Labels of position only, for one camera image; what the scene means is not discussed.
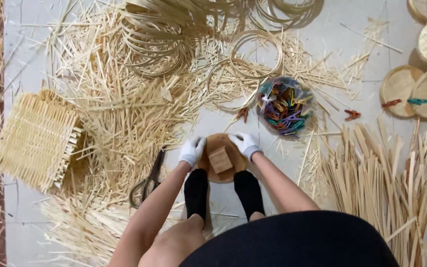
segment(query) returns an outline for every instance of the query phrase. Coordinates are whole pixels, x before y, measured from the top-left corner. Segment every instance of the plastic bag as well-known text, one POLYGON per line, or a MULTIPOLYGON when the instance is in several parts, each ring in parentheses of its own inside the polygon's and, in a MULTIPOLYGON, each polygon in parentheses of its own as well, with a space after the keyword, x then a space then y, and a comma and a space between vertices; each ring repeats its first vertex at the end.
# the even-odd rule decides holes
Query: plastic bag
POLYGON ((299 138, 312 116, 312 94, 293 78, 268 78, 258 87, 256 112, 263 124, 277 135, 299 138))

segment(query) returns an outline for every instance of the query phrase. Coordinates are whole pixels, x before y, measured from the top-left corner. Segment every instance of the black shorts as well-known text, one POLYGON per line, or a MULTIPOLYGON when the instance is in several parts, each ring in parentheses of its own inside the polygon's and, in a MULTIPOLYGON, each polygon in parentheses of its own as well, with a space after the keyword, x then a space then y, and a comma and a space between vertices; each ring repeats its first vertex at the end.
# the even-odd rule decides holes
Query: black shorts
POLYGON ((186 266, 398 267, 368 222, 335 211, 276 215, 235 227, 189 255, 186 266))

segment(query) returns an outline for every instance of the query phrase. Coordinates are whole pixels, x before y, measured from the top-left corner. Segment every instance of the hand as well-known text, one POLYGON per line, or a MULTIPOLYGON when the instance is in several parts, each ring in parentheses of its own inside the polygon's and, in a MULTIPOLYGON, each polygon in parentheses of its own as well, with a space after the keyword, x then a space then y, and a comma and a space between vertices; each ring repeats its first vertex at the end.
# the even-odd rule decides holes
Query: hand
POLYGON ((228 138, 230 138, 230 141, 238 147, 240 153, 250 162, 252 162, 252 155, 255 152, 262 152, 255 139, 247 133, 229 134, 228 138))
POLYGON ((199 161, 204 151, 206 139, 194 137, 184 143, 181 148, 181 155, 179 155, 179 162, 185 161, 193 167, 199 161))

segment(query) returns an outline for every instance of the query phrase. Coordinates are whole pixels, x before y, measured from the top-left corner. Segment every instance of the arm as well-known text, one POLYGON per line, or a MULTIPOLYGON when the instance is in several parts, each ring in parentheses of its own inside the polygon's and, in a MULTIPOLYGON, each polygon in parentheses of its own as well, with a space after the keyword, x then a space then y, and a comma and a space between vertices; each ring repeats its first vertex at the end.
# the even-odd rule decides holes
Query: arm
POLYGON ((287 212, 319 209, 317 204, 263 153, 255 152, 252 155, 252 162, 263 174, 271 191, 287 212))
POLYGON ((184 178, 197 162, 198 155, 202 154, 204 145, 205 139, 200 138, 184 144, 177 167, 151 192, 131 217, 108 267, 138 266, 139 260, 151 247, 166 221, 184 178))
POLYGON ((286 212, 319 209, 305 192, 265 157, 251 135, 237 133, 229 135, 229 138, 240 152, 258 167, 266 184, 286 212))

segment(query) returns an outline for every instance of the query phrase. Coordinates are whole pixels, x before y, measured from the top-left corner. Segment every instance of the black sock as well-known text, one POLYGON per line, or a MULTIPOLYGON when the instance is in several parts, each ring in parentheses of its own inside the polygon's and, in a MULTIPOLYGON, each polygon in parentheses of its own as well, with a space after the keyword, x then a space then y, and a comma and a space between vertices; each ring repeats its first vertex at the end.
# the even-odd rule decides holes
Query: black sock
POLYGON ((204 219, 207 214, 207 190, 209 182, 207 172, 196 169, 190 173, 184 184, 184 198, 186 199, 187 218, 198 214, 204 219))
POLYGON ((258 180, 248 171, 241 171, 234 175, 235 192, 240 198, 241 205, 245 210, 246 218, 250 221, 250 216, 255 212, 265 214, 263 198, 258 180))

